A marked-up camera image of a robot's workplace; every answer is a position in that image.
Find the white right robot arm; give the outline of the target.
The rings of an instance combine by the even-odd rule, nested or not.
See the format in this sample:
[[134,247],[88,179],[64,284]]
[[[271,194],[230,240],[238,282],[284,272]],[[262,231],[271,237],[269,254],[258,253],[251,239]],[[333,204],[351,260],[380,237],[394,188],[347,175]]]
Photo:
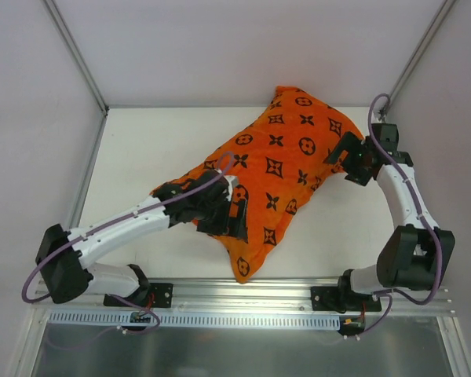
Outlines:
[[392,293],[419,306],[430,303],[455,247],[454,234],[443,230],[425,206],[411,156],[398,149],[397,126],[372,123],[369,131],[365,139],[346,133],[325,161],[340,163],[346,180],[358,185],[376,181],[394,230],[373,265],[344,271],[337,287],[319,296],[322,305],[338,313],[361,310]]

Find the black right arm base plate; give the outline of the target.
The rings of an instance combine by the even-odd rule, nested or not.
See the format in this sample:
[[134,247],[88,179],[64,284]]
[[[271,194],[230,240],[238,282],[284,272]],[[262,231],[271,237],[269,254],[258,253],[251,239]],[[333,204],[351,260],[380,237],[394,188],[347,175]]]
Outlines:
[[319,312],[333,311],[344,314],[347,312],[378,313],[382,311],[380,300],[374,300],[371,295],[357,293],[342,293],[334,286],[310,287],[312,310]]

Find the aluminium mounting rail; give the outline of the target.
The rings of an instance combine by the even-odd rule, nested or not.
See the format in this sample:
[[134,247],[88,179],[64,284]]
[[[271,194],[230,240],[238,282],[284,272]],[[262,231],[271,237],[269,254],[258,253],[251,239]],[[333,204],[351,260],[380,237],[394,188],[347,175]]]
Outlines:
[[[176,313],[313,313],[311,287],[333,287],[338,278],[255,279],[239,284],[233,279],[150,279],[150,283],[172,284],[171,307],[154,312]],[[32,304],[34,307],[103,308],[104,293],[89,293],[65,304],[53,304],[50,298]],[[451,293],[440,288],[432,302],[416,306],[393,294],[389,314],[397,317],[456,317]]]

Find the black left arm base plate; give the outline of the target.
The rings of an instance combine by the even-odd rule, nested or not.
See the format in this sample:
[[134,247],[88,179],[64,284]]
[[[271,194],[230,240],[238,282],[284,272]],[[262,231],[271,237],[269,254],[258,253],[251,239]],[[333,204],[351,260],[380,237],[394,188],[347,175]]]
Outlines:
[[173,298],[173,284],[147,282],[141,284],[130,295],[123,296],[122,298],[140,307],[150,304],[152,308],[170,308]]

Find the orange black patterned pillowcase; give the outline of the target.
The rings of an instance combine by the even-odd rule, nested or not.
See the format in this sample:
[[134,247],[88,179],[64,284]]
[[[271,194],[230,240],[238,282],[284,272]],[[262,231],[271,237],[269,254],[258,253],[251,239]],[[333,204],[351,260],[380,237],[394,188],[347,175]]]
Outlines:
[[276,87],[265,111],[218,147],[197,167],[175,179],[185,189],[232,152],[228,174],[239,179],[233,199],[247,202],[246,238],[217,236],[227,250],[238,283],[246,283],[283,239],[298,209],[332,175],[340,163],[327,164],[348,133],[363,140],[345,114],[294,86]]

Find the aluminium frame post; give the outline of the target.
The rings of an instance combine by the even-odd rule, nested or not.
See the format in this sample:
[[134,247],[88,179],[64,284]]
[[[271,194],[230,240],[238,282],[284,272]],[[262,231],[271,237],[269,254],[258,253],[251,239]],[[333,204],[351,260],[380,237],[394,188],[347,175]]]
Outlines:
[[443,26],[444,22],[450,15],[452,9],[455,7],[457,0],[444,0],[441,2],[440,7],[434,14],[433,18],[431,19],[428,27],[424,31],[423,35],[418,41],[418,44],[414,48],[409,60],[405,64],[402,72],[400,73],[396,83],[392,87],[391,91],[389,92],[390,100],[386,101],[386,104],[381,107],[378,111],[378,114],[383,119],[389,113],[391,105],[396,101],[400,92],[403,90],[404,86],[406,85],[407,81],[410,79],[412,74],[414,73],[416,67],[420,63],[421,59],[424,57],[425,52],[430,47],[431,43],[433,42],[436,34]]
[[46,9],[46,12],[49,14],[49,18],[53,22],[55,29],[60,35],[63,44],[65,45],[71,59],[74,61],[75,66],[77,67],[84,83],[86,84],[92,98],[95,100],[97,107],[100,112],[106,116],[108,113],[108,105],[102,92],[100,91],[97,82],[95,81],[87,63],[82,55],[82,52],[75,41],[71,30],[60,11],[60,8],[56,1],[54,0],[41,0],[42,5]]

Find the right aluminium frame post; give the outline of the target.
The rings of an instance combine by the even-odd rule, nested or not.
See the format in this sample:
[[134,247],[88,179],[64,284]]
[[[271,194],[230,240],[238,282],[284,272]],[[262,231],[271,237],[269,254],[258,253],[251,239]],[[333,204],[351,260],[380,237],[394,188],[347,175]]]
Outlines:
[[431,43],[433,42],[436,34],[443,26],[444,22],[450,15],[452,9],[455,7],[457,0],[444,0],[441,2],[440,7],[434,14],[433,18],[431,19],[428,27],[424,31],[423,35],[418,41],[418,44],[414,48],[409,60],[405,64],[402,72],[400,73],[396,83],[392,87],[391,91],[389,92],[390,100],[386,101],[386,104],[381,107],[378,111],[378,114],[383,119],[389,113],[391,105],[396,101],[400,92],[403,90],[404,86],[406,85],[407,81],[410,79],[412,74],[414,73],[416,67],[420,63],[421,59],[424,57],[425,52],[430,47]]

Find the left aluminium frame post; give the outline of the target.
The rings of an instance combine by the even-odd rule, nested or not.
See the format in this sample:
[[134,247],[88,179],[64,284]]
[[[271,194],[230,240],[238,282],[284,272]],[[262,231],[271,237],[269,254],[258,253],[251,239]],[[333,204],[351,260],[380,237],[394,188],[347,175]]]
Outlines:
[[108,105],[102,92],[100,91],[97,82],[95,81],[87,63],[82,55],[82,52],[75,41],[71,30],[60,11],[60,8],[56,1],[54,0],[41,0],[42,5],[46,9],[46,12],[49,14],[49,18],[53,22],[55,29],[60,35],[63,44],[65,45],[71,59],[74,61],[75,66],[77,67],[84,83],[86,84],[92,98],[95,100],[97,107],[100,112],[106,116],[108,113]]

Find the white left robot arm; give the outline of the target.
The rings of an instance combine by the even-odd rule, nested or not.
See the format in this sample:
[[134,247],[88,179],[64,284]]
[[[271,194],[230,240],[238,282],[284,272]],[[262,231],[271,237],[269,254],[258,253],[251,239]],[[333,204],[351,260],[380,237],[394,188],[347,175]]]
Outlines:
[[246,240],[248,201],[237,177],[207,170],[184,183],[165,183],[136,206],[96,224],[49,227],[35,262],[56,304],[95,294],[104,296],[105,306],[118,306],[120,298],[130,306],[145,306],[152,287],[144,271],[135,264],[101,264],[100,259],[139,237],[191,221],[209,236]]

